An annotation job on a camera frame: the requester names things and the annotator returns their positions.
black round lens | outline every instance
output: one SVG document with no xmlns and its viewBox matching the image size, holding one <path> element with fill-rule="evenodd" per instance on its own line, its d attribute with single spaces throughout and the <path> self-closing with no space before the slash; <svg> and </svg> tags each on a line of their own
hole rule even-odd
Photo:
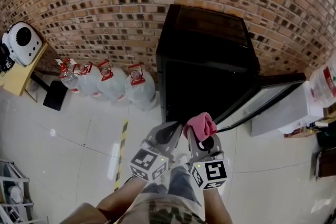
<svg viewBox="0 0 336 224">
<path fill-rule="evenodd" d="M 27 27 L 21 28 L 16 34 L 16 42 L 20 46 L 26 46 L 32 38 L 32 33 Z"/>
</svg>

blue jeans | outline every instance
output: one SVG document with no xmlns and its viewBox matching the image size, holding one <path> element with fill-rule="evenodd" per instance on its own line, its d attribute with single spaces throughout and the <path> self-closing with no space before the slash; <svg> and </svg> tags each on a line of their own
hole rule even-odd
<svg viewBox="0 0 336 224">
<path fill-rule="evenodd" d="M 199 204 L 193 187 L 190 184 L 190 174 L 183 166 L 177 166 L 171 170 L 169 189 L 164 185 L 151 183 L 142 190 L 142 193 L 172 194 L 184 197 Z"/>
</svg>

hazard tape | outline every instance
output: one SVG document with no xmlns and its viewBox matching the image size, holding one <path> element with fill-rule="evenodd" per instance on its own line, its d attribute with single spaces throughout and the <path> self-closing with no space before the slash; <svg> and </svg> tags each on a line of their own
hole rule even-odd
<svg viewBox="0 0 336 224">
<path fill-rule="evenodd" d="M 124 121 L 124 126 L 122 128 L 122 135 L 121 135 L 121 142 L 120 142 L 120 148 L 119 148 L 119 157 L 118 157 L 118 170 L 116 174 L 116 180 L 114 183 L 114 191 L 116 191 L 119 188 L 119 183 L 120 183 L 120 174 L 121 174 L 121 161 L 122 161 L 122 156 L 124 153 L 124 146 L 125 146 L 125 141 L 126 141 L 126 133 L 127 133 L 127 125 L 128 125 L 128 120 Z"/>
</svg>

plastic bottle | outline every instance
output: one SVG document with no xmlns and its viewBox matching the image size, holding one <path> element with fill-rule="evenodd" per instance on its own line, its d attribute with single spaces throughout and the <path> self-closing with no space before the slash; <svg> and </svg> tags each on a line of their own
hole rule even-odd
<svg viewBox="0 0 336 224">
<path fill-rule="evenodd" d="M 120 68 L 111 67 L 109 61 L 98 65 L 101 79 L 98 81 L 98 89 L 105 94 L 113 105 L 128 105 L 130 101 L 125 95 L 125 83 L 127 76 Z"/>
<path fill-rule="evenodd" d="M 316 104 L 327 108 L 336 102 L 336 54 L 313 72 L 309 86 Z"/>
<path fill-rule="evenodd" d="M 97 100 L 108 100 L 108 97 L 97 88 L 97 83 L 100 80 L 101 74 L 99 69 L 92 63 L 89 63 L 88 65 L 74 65 L 73 73 L 78 75 L 78 86 L 82 93 Z"/>
<path fill-rule="evenodd" d="M 155 106 L 156 92 L 152 76 L 143 71 L 140 64 L 129 67 L 130 75 L 126 80 L 126 96 L 141 110 L 149 110 Z"/>
<path fill-rule="evenodd" d="M 77 89 L 78 75 L 72 72 L 73 66 L 68 66 L 70 60 L 65 60 L 60 66 L 59 79 L 73 93 L 79 93 Z"/>
</svg>

pink cloth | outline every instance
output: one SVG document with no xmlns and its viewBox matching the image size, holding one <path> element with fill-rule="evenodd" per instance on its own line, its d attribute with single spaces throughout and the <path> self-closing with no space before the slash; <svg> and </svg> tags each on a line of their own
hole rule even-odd
<svg viewBox="0 0 336 224">
<path fill-rule="evenodd" d="M 207 112 L 203 112 L 200 115 L 188 120 L 187 124 L 183 128 L 183 133 L 186 138 L 188 138 L 187 130 L 189 127 L 194 129 L 196 137 L 200 142 L 206 140 L 210 135 L 217 132 L 217 126 Z"/>
</svg>

